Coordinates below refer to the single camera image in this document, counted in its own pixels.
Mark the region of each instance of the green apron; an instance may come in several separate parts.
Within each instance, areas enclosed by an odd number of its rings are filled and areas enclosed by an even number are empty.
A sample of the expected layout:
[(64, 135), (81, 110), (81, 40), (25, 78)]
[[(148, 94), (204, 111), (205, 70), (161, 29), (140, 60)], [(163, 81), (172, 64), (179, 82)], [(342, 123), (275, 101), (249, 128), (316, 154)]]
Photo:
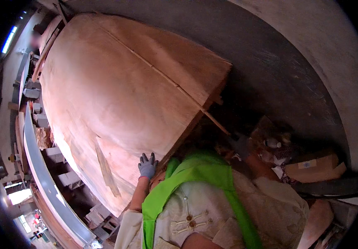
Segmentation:
[(208, 152), (198, 152), (187, 157), (180, 165), (177, 160), (172, 160), (167, 173), (168, 178), (160, 182), (142, 204), (143, 249), (153, 248), (155, 221), (171, 194), (180, 184), (190, 181), (207, 182), (222, 189), (236, 215), (246, 247), (248, 249), (262, 248), (256, 229), (237, 197), (231, 167), (222, 157)]

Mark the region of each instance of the shirt sleeve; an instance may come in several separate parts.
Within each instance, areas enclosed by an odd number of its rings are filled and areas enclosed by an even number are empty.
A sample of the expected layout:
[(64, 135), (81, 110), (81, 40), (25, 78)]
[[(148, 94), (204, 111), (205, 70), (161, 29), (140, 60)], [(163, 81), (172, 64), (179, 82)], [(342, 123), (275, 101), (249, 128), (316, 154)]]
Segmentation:
[(126, 249), (132, 242), (136, 233), (141, 229), (143, 214), (135, 210), (127, 210), (123, 214), (121, 227), (115, 242), (115, 248)]

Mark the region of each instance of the gloved hand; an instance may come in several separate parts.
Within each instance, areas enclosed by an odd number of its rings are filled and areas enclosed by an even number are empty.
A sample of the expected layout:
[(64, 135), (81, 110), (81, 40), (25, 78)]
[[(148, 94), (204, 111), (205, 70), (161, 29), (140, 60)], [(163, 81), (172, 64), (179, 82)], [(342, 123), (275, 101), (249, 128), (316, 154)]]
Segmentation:
[(140, 177), (148, 177), (148, 179), (151, 179), (155, 174), (155, 168), (157, 165), (158, 160), (155, 159), (154, 153), (151, 153), (150, 160), (148, 160), (146, 154), (143, 153), (140, 157), (140, 163), (138, 165)]
[(241, 157), (245, 159), (250, 155), (250, 138), (244, 134), (235, 132), (237, 140), (227, 137), (227, 141), (230, 143), (232, 149)]

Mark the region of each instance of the metal sheet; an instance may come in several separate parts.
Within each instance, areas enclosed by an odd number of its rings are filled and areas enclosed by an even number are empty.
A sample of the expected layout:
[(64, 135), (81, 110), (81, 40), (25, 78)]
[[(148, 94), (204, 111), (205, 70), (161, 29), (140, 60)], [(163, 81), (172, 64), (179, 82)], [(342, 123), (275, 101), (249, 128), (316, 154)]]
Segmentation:
[(90, 245), (95, 239), (96, 235), (77, 217), (65, 199), (58, 191), (55, 182), (53, 181), (47, 167), (43, 160), (43, 156), (36, 141), (35, 132), (31, 113), (29, 112), (29, 104), (25, 115), (24, 134), (26, 140), (26, 151), (29, 154), (28, 159), (32, 161), (34, 172), (39, 182), (39, 188), (43, 188), (46, 197), (57, 211), (58, 215), (62, 218), (65, 224), (77, 235), (77, 237), (85, 244)]

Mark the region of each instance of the cardboard box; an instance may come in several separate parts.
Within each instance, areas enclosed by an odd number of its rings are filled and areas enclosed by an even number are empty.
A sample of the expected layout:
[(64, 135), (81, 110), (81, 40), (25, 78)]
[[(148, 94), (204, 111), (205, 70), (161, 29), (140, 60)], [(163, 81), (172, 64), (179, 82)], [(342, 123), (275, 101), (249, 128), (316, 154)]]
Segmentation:
[(338, 165), (338, 157), (331, 149), (298, 157), (285, 167), (287, 176), (302, 183), (337, 179), (345, 171), (345, 164)]

